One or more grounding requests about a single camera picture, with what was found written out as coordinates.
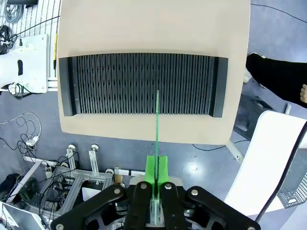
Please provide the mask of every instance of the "concrete floor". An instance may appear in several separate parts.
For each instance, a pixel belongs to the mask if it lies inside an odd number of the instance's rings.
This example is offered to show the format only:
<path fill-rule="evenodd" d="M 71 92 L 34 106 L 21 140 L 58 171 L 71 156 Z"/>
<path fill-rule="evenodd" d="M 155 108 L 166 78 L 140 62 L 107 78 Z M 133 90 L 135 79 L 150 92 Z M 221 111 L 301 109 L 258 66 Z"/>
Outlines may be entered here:
<path fill-rule="evenodd" d="M 287 11 L 301 19 L 307 20 L 307 2 L 305 0 L 252 0 L 255 4 L 268 4 Z M 307 24 L 273 9 L 251 6 L 250 36 L 248 52 L 257 52 L 268 58 L 287 61 L 307 62 Z M 243 92 L 258 95 L 279 112 L 283 112 L 286 102 L 269 90 L 261 88 L 251 80 L 243 86 Z M 102 172 L 106 168 L 120 166 L 123 169 L 144 170 L 146 156 L 154 154 L 154 143 L 151 141 L 123 140 L 115 138 L 98 138 L 62 133 L 59 123 L 58 98 L 56 92 L 33 95 L 18 101 L 8 93 L 0 96 L 0 120 L 8 120 L 23 112 L 31 111 L 40 118 L 43 131 L 37 145 L 37 157 L 42 159 L 57 159 L 63 156 L 69 144 L 74 143 L 80 155 L 81 168 L 89 170 L 91 165 L 88 150 L 91 144 L 99 145 L 97 153 L 98 167 Z M 306 109 L 293 104 L 290 115 L 307 118 Z M 16 145 L 25 127 L 18 127 L 15 122 L 0 125 L 0 137 L 7 140 L 11 146 Z M 233 141 L 243 138 L 233 133 Z M 249 142 L 238 143 L 238 148 L 245 153 Z M 216 146 L 202 146 L 211 149 Z M 18 151 L 10 150 L 5 144 L 0 144 L 1 163 L 0 181 L 9 173 L 22 173 L 25 164 Z M 234 160 L 227 148 L 211 152 L 203 152 L 189 144 L 160 143 L 159 152 L 167 155 L 169 174 L 181 177 L 185 188 L 199 185 L 224 199 L 239 170 L 239 164 Z M 38 180 L 44 178 L 42 169 L 35 176 Z M 264 215 L 260 224 L 263 230 L 278 230 L 294 212 L 295 208 L 270 212 Z"/>

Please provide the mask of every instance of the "black pants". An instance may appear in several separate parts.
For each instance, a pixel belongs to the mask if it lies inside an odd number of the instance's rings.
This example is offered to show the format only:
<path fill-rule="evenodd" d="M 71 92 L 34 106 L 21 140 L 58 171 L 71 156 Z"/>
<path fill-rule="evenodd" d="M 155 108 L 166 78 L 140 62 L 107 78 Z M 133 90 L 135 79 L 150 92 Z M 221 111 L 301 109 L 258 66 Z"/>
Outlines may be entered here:
<path fill-rule="evenodd" d="M 307 63 L 277 61 L 251 54 L 246 68 L 258 83 L 283 100 L 307 108 L 307 103 L 300 100 L 302 86 L 307 84 Z"/>

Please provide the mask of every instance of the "white device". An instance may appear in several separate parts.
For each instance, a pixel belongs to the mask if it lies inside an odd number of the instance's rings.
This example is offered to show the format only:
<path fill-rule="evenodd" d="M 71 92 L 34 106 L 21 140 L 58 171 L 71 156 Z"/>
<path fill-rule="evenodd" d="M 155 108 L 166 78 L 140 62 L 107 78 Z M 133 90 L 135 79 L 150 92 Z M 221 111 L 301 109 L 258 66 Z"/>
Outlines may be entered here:
<path fill-rule="evenodd" d="M 47 92 L 49 73 L 48 36 L 40 34 L 31 37 L 18 37 L 14 48 L 8 54 L 0 55 L 0 88 L 12 83 L 19 83 L 34 93 Z M 12 85 L 11 93 L 18 93 L 18 87 Z"/>

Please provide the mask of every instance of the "electrical connector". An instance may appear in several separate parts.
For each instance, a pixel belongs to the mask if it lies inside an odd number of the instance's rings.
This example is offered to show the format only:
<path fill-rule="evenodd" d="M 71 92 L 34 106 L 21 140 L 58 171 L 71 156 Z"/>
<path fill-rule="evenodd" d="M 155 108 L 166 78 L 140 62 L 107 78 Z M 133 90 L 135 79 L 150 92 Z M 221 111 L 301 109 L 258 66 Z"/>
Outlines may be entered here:
<path fill-rule="evenodd" d="M 35 136 L 32 139 L 27 140 L 26 145 L 32 147 L 33 145 L 35 145 L 37 143 L 37 141 L 38 141 L 38 136 Z"/>

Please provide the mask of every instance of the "beige tabletop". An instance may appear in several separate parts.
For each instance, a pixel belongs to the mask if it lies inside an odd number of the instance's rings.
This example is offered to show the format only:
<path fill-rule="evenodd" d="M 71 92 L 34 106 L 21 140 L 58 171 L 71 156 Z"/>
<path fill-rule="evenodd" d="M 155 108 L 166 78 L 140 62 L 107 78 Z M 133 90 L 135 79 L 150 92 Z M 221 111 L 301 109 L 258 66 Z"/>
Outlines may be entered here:
<path fill-rule="evenodd" d="M 221 118 L 159 116 L 160 141 L 225 144 L 233 129 L 243 84 L 249 4 L 249 0 L 64 0 L 58 58 L 133 52 L 228 58 Z M 155 140 L 155 115 L 64 116 L 60 85 L 58 88 L 63 132 Z"/>

